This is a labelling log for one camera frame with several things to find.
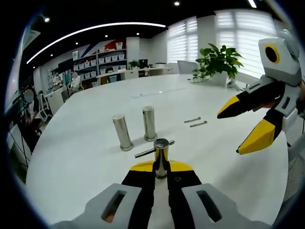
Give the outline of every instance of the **green leaves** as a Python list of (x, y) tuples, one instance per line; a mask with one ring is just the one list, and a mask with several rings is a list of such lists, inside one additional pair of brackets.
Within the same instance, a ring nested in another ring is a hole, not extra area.
[(213, 45), (213, 44), (210, 44), (210, 43), (208, 43), (216, 52), (219, 52), (219, 49), (215, 46), (215, 45)]
[(203, 58), (196, 60), (199, 63), (200, 69), (195, 69), (194, 77), (206, 78), (212, 77), (215, 73), (227, 72), (229, 78), (235, 78), (237, 74), (236, 66), (243, 66), (237, 59), (242, 57), (236, 52), (236, 48), (227, 48), (225, 45), (219, 50), (215, 45), (210, 44), (211, 48), (200, 49), (199, 52)]

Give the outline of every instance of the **window blind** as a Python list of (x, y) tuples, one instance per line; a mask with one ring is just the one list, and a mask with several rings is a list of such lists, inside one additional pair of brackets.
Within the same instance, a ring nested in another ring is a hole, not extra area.
[(254, 10), (224, 10), (216, 12), (217, 44), (234, 47), (242, 55), (244, 65), (239, 72), (260, 78), (264, 68), (258, 41), (277, 36), (270, 14)]
[(169, 27), (167, 62), (195, 61), (198, 57), (197, 18), (189, 18)]

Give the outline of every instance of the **table surface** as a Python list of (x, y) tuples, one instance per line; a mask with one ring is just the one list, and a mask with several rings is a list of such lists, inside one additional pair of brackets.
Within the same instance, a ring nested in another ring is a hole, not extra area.
[(153, 67), (153, 68), (138, 68), (138, 69), (133, 69), (133, 70), (119, 70), (118, 72), (112, 72), (112, 73), (105, 73), (105, 74), (102, 74), (102, 75), (98, 75), (96, 78), (102, 78), (102, 77), (105, 77), (105, 76), (109, 76), (109, 75), (116, 75), (116, 74), (122, 74), (122, 73), (127, 73), (127, 72), (134, 72), (134, 71), (153, 71), (153, 70), (170, 70), (170, 69), (173, 69), (173, 68), (170, 68), (170, 67)]
[[(121, 183), (131, 166), (153, 160), (153, 154), (134, 158), (153, 146), (143, 138), (142, 117), (142, 108), (152, 105), (158, 136), (176, 141), (169, 159), (191, 165), (203, 184), (212, 184), (234, 200), (245, 217), (271, 225), (287, 182), (285, 134), (260, 152), (237, 154), (237, 147), (267, 110), (218, 120), (218, 111), (238, 92), (191, 84), (190, 77), (144, 77), (74, 94), (46, 126), (27, 173), (29, 199), (43, 219), (50, 224), (72, 220), (90, 199), (112, 183)], [(122, 113), (134, 143), (129, 152), (120, 150), (112, 122), (113, 115)], [(208, 124), (190, 128), (183, 123), (199, 116)], [(166, 180), (156, 181), (156, 193), (158, 207), (153, 207), (148, 228), (174, 228)]]

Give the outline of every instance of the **metal cylinder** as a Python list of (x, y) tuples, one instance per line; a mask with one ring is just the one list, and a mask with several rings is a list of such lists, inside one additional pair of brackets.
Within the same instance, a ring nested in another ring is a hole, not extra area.
[(120, 141), (120, 148), (123, 151), (129, 151), (133, 148), (133, 143), (129, 138), (125, 116), (118, 114), (112, 117), (116, 133)]
[(143, 107), (143, 120), (145, 129), (144, 139), (148, 142), (152, 142), (157, 138), (154, 126), (154, 109), (152, 106)]
[(165, 138), (158, 138), (153, 143), (156, 149), (154, 153), (155, 173), (158, 179), (164, 179), (167, 176), (168, 167), (168, 146), (170, 143)]

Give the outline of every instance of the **person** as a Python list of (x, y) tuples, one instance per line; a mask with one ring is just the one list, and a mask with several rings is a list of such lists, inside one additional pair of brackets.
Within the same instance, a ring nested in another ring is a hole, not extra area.
[(73, 72), (72, 81), (71, 81), (71, 89), (69, 91), (71, 93), (71, 95), (78, 92), (80, 83), (81, 83), (81, 77), (77, 74), (77, 72)]
[(31, 128), (35, 130), (39, 130), (39, 125), (41, 123), (41, 119), (38, 115), (39, 113), (39, 100), (37, 98), (35, 90), (32, 88), (28, 89), (25, 92), (25, 101), (29, 104), (30, 116), (28, 117), (28, 124)]

